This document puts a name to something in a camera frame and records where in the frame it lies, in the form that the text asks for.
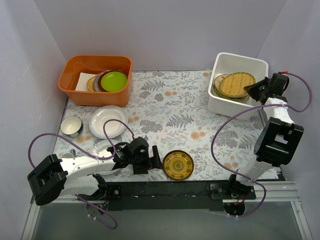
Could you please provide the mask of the woven bamboo tray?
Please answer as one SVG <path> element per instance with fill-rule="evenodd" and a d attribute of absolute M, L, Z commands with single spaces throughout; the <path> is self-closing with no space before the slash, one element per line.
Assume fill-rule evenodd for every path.
<path fill-rule="evenodd" d="M 235 72 L 227 75 L 219 83 L 217 90 L 228 98 L 244 98 L 248 95 L 245 87 L 256 83 L 255 77 L 247 72 Z"/>

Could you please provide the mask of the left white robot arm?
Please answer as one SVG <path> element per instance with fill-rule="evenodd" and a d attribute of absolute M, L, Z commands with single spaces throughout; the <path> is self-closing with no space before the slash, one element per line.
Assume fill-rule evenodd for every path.
<path fill-rule="evenodd" d="M 97 155 L 58 158 L 51 154 L 33 168 L 27 180 L 38 206 L 47 205 L 64 195 L 81 194 L 101 200 L 107 193 L 101 175 L 128 165 L 132 166 L 135 175 L 162 169 L 157 146 L 152 146 L 152 152 L 153 155 L 149 156 L 149 144 L 144 138 L 137 137 L 130 143 L 111 144 Z"/>

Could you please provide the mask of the grey plate in bin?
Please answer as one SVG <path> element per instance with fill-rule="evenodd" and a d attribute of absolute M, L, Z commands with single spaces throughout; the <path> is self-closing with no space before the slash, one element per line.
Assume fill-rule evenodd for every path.
<path fill-rule="evenodd" d="M 99 87 L 99 78 L 100 78 L 100 74 L 98 74 L 95 78 L 94 78 L 94 80 L 93 80 L 93 90 L 95 91 L 95 92 L 101 92 L 101 89 L 100 89 L 100 87 Z"/>

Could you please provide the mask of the white plastic bin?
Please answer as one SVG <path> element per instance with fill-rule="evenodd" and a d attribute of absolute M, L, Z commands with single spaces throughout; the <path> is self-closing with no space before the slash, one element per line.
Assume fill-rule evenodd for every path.
<path fill-rule="evenodd" d="M 245 102 L 237 102 L 217 96 L 212 87 L 216 77 L 229 75 L 236 72 L 246 72 L 254 76 L 256 82 L 263 80 L 269 74 L 269 65 L 266 61 L 237 55 L 233 53 L 221 52 L 217 55 L 210 82 L 208 86 L 208 105 L 207 109 L 211 113 L 232 117 L 241 111 L 260 105 L 251 97 Z"/>

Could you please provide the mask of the white scalloped plate front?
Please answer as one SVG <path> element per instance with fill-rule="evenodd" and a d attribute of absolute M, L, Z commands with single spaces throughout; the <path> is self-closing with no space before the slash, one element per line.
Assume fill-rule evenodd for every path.
<path fill-rule="evenodd" d="M 111 153 L 107 151 L 107 148 L 109 148 L 111 146 L 112 145 L 110 144 L 110 142 L 107 139 L 105 139 L 105 140 L 102 140 L 102 141 L 96 143 L 93 146 L 93 148 L 91 149 L 90 153 L 93 155 L 99 156 L 99 157 L 106 158 L 111 155 Z M 113 170 L 114 162 L 112 159 L 109 159 L 108 161 L 111 162 L 111 164 L 108 165 L 107 169 L 104 171 L 99 171 L 99 172 L 97 172 L 97 174 L 100 174 L 102 176 L 108 176 L 108 175 L 112 175 L 112 174 L 119 171 L 119 169 Z"/>

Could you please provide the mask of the dark brown plate in bin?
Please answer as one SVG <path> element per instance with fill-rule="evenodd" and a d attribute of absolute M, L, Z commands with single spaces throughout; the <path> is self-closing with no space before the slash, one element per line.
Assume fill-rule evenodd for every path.
<path fill-rule="evenodd" d="M 103 72 L 101 72 L 101 73 L 99 74 L 97 84 L 98 84 L 98 89 L 99 89 L 100 92 L 107 92 L 107 90 L 105 90 L 105 89 L 102 87 L 102 78 L 103 78 L 106 74 L 108 74 L 108 73 L 110 73 L 110 72 L 111 72 L 111 70 L 107 70 L 107 71 L 103 71 Z"/>

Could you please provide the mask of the small white cup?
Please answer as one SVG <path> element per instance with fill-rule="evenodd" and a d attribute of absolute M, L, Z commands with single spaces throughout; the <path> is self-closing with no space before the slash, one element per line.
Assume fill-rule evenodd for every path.
<path fill-rule="evenodd" d="M 62 159 L 73 159 L 76 157 L 76 151 L 75 149 L 71 149 L 69 152 L 64 153 L 61 158 Z"/>

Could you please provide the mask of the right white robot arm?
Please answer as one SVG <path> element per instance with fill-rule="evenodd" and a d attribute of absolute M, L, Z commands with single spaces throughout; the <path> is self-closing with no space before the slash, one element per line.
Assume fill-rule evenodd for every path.
<path fill-rule="evenodd" d="M 232 199 L 247 196 L 254 189 L 254 181 L 270 169 L 287 165 L 295 154 L 304 128 L 295 124 L 288 113 L 283 93 L 289 82 L 287 72 L 278 72 L 244 87 L 264 107 L 268 120 L 254 146 L 255 156 L 229 177 L 226 192 Z"/>

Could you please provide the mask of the beige bird plate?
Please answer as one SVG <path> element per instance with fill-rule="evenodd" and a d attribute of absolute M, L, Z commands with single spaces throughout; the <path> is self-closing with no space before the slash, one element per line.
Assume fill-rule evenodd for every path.
<path fill-rule="evenodd" d="M 217 75 L 215 77 L 215 79 L 213 80 L 212 90 L 217 96 L 219 96 L 221 98 L 223 97 L 223 95 L 220 93 L 218 88 L 220 86 L 221 81 L 224 80 L 228 76 L 229 76 L 228 74 L 220 74 L 220 75 Z"/>

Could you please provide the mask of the yellow brown patterned plate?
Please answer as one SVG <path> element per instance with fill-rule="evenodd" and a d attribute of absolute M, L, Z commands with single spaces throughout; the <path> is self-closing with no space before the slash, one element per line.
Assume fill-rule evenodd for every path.
<path fill-rule="evenodd" d="M 167 153 L 162 165 L 165 175 L 175 181 L 188 179 L 195 168 L 192 157 L 182 150 L 173 150 Z"/>

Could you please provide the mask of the floral patterned table mat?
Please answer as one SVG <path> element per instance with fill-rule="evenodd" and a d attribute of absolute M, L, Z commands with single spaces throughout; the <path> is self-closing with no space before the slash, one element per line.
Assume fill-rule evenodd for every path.
<path fill-rule="evenodd" d="M 173 150 L 188 153 L 192 181 L 228 179 L 254 156 L 263 124 L 258 112 L 244 121 L 209 112 L 210 79 L 204 70 L 134 72 L 128 127 L 115 140 L 145 138 L 161 158 Z"/>

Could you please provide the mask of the white paper sheet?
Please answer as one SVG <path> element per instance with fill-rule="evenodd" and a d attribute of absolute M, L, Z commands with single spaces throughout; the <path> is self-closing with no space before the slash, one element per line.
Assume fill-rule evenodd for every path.
<path fill-rule="evenodd" d="M 81 92 L 90 92 L 87 88 L 87 81 L 91 77 L 95 76 L 96 74 L 90 74 L 90 73 L 84 73 L 81 72 L 79 75 L 79 79 L 77 82 L 77 85 L 75 87 L 76 91 L 81 91 Z"/>

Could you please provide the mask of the aluminium frame rail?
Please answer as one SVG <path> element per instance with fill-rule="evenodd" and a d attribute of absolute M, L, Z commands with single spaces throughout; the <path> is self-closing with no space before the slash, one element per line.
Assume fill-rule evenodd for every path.
<path fill-rule="evenodd" d="M 89 152 L 85 151 L 83 153 L 83 156 L 87 156 L 90 154 Z M 237 170 L 232 170 L 230 172 L 230 176 L 232 174 L 236 174 Z M 208 182 L 214 182 L 214 181 L 228 181 L 228 180 L 200 180 L 200 181 L 208 181 Z M 178 181 L 178 180 L 170 180 L 167 182 L 182 182 L 184 180 Z M 266 183 L 260 183 L 258 182 L 258 179 L 253 181 L 253 189 L 256 194 L 255 199 L 243 199 L 242 202 L 244 203 L 245 206 L 245 201 L 258 201 L 259 204 L 262 204 L 264 201 L 280 201 L 280 202 L 289 202 L 289 201 L 297 201 L 298 200 L 298 194 L 297 191 L 294 189 L 293 185 L 291 183 L 285 183 L 285 182 L 266 182 Z M 93 208 L 97 207 L 96 202 L 98 200 L 91 200 L 87 201 L 83 199 L 81 194 L 74 194 L 77 200 L 84 202 L 87 205 L 92 206 Z M 106 201 L 107 206 L 105 207 L 99 207 L 97 210 L 99 212 L 102 212 L 104 214 L 109 214 L 109 203 Z M 246 217 L 248 216 L 248 213 L 245 211 L 242 212 L 241 215 L 239 214 L 232 214 L 230 210 L 224 209 L 222 211 L 212 211 L 209 210 L 210 213 L 216 214 L 216 215 L 224 215 L 228 217 L 233 217 L 233 218 L 241 218 L 241 217 Z"/>

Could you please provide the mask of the lime green plate in bin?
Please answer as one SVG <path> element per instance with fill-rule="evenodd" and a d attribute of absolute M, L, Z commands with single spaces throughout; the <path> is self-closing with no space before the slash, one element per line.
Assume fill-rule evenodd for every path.
<path fill-rule="evenodd" d="M 102 78 L 101 85 L 107 92 L 118 92 L 126 86 L 127 81 L 128 78 L 124 73 L 111 71 Z"/>

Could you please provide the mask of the orange plastic bin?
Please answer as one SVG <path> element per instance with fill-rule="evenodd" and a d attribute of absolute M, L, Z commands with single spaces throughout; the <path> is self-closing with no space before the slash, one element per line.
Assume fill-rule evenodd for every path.
<path fill-rule="evenodd" d="M 97 75 L 103 71 L 120 71 L 127 75 L 127 83 L 116 92 L 77 91 L 80 73 Z M 58 80 L 58 87 L 79 106 L 102 107 L 114 105 L 125 107 L 130 100 L 133 85 L 133 63 L 120 55 L 76 55 L 70 58 Z"/>

